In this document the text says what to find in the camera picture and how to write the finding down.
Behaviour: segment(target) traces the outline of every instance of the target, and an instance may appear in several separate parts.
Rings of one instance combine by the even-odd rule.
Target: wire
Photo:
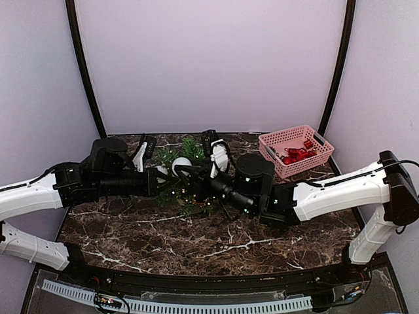
[[[17,185],[13,185],[13,186],[7,186],[5,188],[0,189],[0,193],[6,192],[6,191],[9,191],[9,190],[14,190],[15,188],[23,188],[25,186],[32,185],[33,183],[41,180],[42,178],[45,178],[47,175],[49,175],[51,172],[53,172],[57,167],[65,166],[67,164],[74,164],[74,163],[73,162],[62,162],[60,164],[56,164],[55,166],[52,166],[51,168],[48,168],[47,170],[45,170],[42,175],[40,175],[39,177],[29,181],[28,183],[22,183],[22,184],[17,184]]]
[[[225,150],[227,151],[227,156],[228,156],[228,159],[230,160],[230,163],[232,164],[232,166],[233,166],[234,168],[236,168],[236,162],[234,161],[233,156],[232,156],[232,154],[231,154],[230,147],[227,145],[227,143],[226,143],[226,142],[224,142],[224,141],[220,141],[220,142],[216,142],[216,143],[214,143],[214,144],[211,146],[211,152],[213,151],[214,147],[216,147],[217,145],[223,145],[223,146],[224,146]],[[217,169],[217,168],[218,168],[217,163],[216,163],[216,162],[214,162],[214,164],[215,164],[215,168]]]
[[[357,301],[359,301],[359,299],[361,299],[362,298],[362,296],[364,295],[364,294],[366,294],[367,293],[367,291],[368,291],[368,289],[369,289],[369,287],[371,286],[371,283],[372,283],[372,281],[373,281],[373,267],[372,267],[372,260],[370,260],[370,262],[369,262],[369,270],[370,270],[370,276],[369,276],[369,282],[368,282],[368,285],[367,285],[367,287],[365,288],[365,290],[364,290],[364,292],[363,293],[361,293],[355,300],[352,300],[351,302],[347,302],[347,303],[342,303],[341,304],[341,302],[343,302],[343,301],[346,301],[346,300],[348,300],[348,298],[347,299],[342,299],[344,296],[345,296],[345,294],[343,295],[343,296],[341,296],[339,299],[337,299],[336,301],[334,301],[333,303],[330,303],[330,304],[324,304],[324,305],[320,305],[320,304],[312,304],[313,305],[313,308],[326,308],[326,307],[340,307],[340,306],[346,306],[346,305],[350,305],[350,304],[354,304],[355,302],[357,302]],[[363,280],[363,282],[362,282],[362,284],[361,284],[361,287],[362,287],[362,285],[364,284],[364,282],[365,282],[365,278],[364,278],[364,276],[363,276],[363,274],[362,273],[359,273],[360,275],[361,275],[361,278],[362,278],[362,280]]]
[[[343,182],[346,182],[346,181],[351,181],[351,180],[361,178],[361,177],[365,177],[367,175],[373,175],[374,173],[376,173],[378,171],[381,171],[381,170],[384,170],[384,169],[389,168],[391,166],[395,166],[395,165],[399,165],[399,164],[412,164],[412,165],[415,165],[416,167],[419,167],[419,163],[414,162],[413,160],[400,160],[398,162],[394,162],[392,164],[382,166],[382,167],[380,167],[378,169],[375,169],[375,170],[371,170],[371,171],[368,171],[368,172],[365,172],[365,173],[360,173],[358,175],[353,175],[352,177],[328,182],[328,183],[325,183],[325,184],[315,183],[315,182],[308,181],[308,180],[301,180],[301,181],[298,181],[296,183],[306,183],[310,186],[314,186],[315,188],[327,188],[328,186],[334,186],[336,184],[343,183]]]
[[[395,230],[395,233],[400,235],[406,230],[406,226],[403,226],[402,229],[399,231],[398,229]]]
[[[72,282],[76,283],[77,285],[82,286],[82,287],[84,286],[83,284],[79,283],[77,280],[71,278],[68,274],[66,274],[66,273],[62,273],[62,274],[64,274],[68,279],[70,279]],[[113,293],[111,291],[102,290],[100,288],[100,280],[96,276],[93,276],[90,279],[93,279],[93,280],[95,280],[98,283],[98,288],[95,289],[96,293],[97,292],[100,292],[100,293],[107,294],[109,296],[114,296],[115,298],[118,298],[119,300],[121,300],[122,302],[124,302],[124,304],[126,306],[126,314],[130,314],[131,313],[130,304],[128,304],[128,302],[122,296],[118,296],[118,295],[116,295],[115,293]]]

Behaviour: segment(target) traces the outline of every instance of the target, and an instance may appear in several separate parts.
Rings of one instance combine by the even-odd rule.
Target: lavender wall
[[[69,32],[65,2],[2,1],[0,9],[0,186],[81,160],[97,137]],[[65,211],[9,222],[56,237]],[[0,312],[19,313],[33,266],[0,256]]]
[[[319,124],[345,0],[90,0],[77,6],[109,133]]]
[[[343,172],[392,150],[419,161],[419,2],[358,1],[348,59],[326,137]],[[419,169],[406,166],[419,189]],[[368,219],[371,211],[365,209]],[[419,223],[383,250],[412,313],[419,300]]]

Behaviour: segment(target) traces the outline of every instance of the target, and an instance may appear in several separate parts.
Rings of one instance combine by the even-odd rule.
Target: marble tabletop
[[[180,149],[185,136],[199,140],[199,135],[156,135],[156,151],[167,146]],[[259,151],[258,135],[220,136],[229,144],[234,158]],[[117,138],[125,141],[132,152],[140,136]],[[158,165],[154,158],[151,165]],[[332,176],[332,169],[325,164],[285,181]],[[351,209],[279,232],[245,215],[231,221],[221,209],[210,216],[184,217],[179,205],[160,207],[155,198],[109,197],[72,207],[58,240],[79,244],[90,265],[115,270],[164,275],[257,275],[337,264],[342,248],[358,233]]]

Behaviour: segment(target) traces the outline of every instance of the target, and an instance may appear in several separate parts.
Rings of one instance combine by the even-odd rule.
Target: christmas garland
[[[178,157],[186,157],[189,160],[203,160],[205,158],[202,146],[193,137],[183,139],[182,147],[162,147],[156,150],[156,162],[169,170],[169,175],[173,175],[172,163]],[[184,216],[194,214],[211,215],[214,213],[218,204],[215,199],[207,199],[198,203],[193,195],[186,194],[181,182],[160,193],[157,198],[159,206],[180,205],[179,212]]]

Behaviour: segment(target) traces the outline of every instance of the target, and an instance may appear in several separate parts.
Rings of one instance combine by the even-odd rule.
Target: pink plastic basket
[[[286,154],[285,148],[304,147],[304,141],[308,139],[313,142],[317,155],[289,165],[285,165],[276,155]],[[334,150],[335,148],[310,126],[297,126],[259,136],[259,151],[266,160],[275,164],[275,172],[283,179],[324,164]]]

